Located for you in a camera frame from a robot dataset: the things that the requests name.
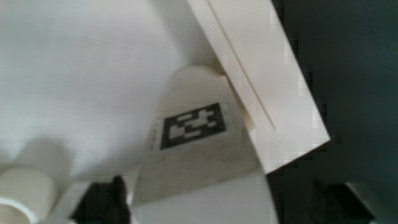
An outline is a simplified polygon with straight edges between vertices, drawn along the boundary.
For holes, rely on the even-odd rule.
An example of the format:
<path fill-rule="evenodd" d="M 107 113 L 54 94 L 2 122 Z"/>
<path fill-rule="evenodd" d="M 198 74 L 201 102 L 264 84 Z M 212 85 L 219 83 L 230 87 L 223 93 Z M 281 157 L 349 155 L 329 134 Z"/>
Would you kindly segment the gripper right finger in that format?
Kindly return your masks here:
<path fill-rule="evenodd" d="M 398 214 L 356 182 L 313 180 L 308 196 L 308 224 L 398 224 Z"/>

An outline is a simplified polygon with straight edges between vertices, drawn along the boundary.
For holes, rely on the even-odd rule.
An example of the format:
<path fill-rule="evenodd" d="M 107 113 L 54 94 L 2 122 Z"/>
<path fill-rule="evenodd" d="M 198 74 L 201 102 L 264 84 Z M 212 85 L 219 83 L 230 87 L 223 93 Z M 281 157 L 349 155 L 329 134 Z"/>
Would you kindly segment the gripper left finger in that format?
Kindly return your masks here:
<path fill-rule="evenodd" d="M 75 183 L 65 192 L 43 224 L 132 224 L 127 183 Z"/>

